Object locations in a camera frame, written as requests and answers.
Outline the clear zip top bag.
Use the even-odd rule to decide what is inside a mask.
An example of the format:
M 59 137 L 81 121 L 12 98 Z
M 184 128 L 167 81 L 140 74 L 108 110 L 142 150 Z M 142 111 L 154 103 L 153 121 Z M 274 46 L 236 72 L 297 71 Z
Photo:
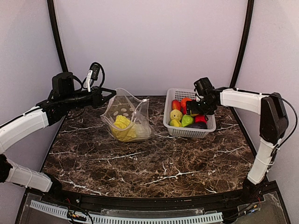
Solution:
M 149 104 L 150 100 L 148 98 L 138 99 L 127 90 L 117 88 L 116 95 L 109 100 L 106 111 L 100 117 L 101 120 L 109 127 L 110 131 L 113 123 L 116 121 L 117 115 L 123 115 L 133 122 L 147 122 L 150 125 L 148 111 Z

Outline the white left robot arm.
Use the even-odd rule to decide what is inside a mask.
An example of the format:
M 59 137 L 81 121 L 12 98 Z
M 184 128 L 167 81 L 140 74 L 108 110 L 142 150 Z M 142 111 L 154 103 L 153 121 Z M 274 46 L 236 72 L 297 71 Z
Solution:
M 11 182 L 41 192 L 52 192 L 61 187 L 61 183 L 51 175 L 21 166 L 4 153 L 30 134 L 59 122 L 70 110 L 86 106 L 99 108 L 116 95 L 115 90 L 102 86 L 76 90 L 75 80 L 77 77 L 71 72 L 54 76 L 48 99 L 0 126 L 1 183 Z

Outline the yellow napa cabbage toy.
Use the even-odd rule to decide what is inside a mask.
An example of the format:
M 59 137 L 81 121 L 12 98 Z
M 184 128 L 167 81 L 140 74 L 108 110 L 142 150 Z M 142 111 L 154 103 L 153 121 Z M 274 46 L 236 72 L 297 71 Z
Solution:
M 123 115 L 117 115 L 111 127 L 113 136 L 121 142 L 144 141 L 151 137 L 152 130 L 147 122 L 133 122 Z

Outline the red toy pepper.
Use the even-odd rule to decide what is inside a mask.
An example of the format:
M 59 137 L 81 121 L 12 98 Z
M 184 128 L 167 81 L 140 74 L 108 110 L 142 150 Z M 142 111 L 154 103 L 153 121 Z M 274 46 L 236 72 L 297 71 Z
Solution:
M 194 122 L 195 123 L 205 123 L 206 124 L 207 121 L 208 121 L 208 118 L 205 115 L 199 114 L 199 115 L 194 117 Z

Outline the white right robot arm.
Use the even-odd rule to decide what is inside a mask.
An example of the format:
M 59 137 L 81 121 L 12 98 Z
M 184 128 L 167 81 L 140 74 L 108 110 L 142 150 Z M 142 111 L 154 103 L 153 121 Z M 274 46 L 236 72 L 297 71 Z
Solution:
M 186 103 L 187 114 L 213 115 L 219 106 L 235 109 L 256 153 L 247 180 L 260 184 L 280 148 L 297 129 L 299 118 L 294 106 L 277 92 L 215 88 L 207 77 L 194 82 L 194 92 L 196 99 Z

